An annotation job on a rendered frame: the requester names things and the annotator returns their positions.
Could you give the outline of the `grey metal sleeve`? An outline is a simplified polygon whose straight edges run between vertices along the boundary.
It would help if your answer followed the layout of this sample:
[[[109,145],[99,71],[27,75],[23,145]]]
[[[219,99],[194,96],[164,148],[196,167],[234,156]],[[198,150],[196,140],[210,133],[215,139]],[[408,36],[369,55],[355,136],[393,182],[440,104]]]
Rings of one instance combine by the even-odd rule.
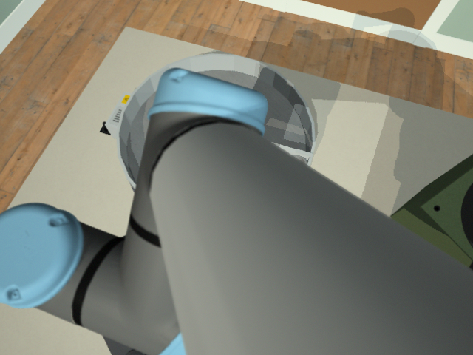
[[[300,155],[294,155],[294,157],[297,158],[297,159],[299,159],[299,160],[302,161],[303,163],[306,163],[306,164],[307,164],[306,160],[305,160],[302,156],[300,156]]]

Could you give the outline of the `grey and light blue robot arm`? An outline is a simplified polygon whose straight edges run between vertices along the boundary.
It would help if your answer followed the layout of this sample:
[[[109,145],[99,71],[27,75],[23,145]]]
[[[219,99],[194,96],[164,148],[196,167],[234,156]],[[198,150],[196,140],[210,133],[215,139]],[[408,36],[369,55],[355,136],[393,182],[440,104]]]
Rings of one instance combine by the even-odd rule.
[[[265,96],[209,77],[161,75],[125,238],[45,203],[0,214],[0,303],[111,355],[473,355],[473,261],[263,138]]]

